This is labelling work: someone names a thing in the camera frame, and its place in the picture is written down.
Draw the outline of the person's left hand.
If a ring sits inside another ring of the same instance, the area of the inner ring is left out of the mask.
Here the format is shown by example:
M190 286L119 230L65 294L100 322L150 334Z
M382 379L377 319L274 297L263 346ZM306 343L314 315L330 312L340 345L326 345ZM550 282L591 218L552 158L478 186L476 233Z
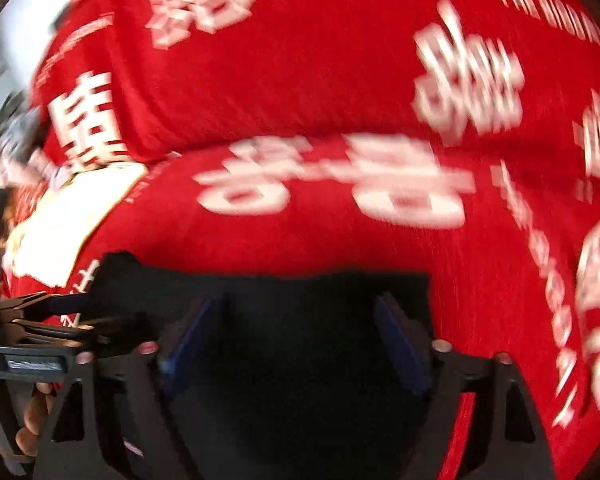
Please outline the person's left hand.
M23 426L16 433L16 443L25 456L38 455L38 437L46 425L46 420L56 401L53 384L38 382L23 412Z

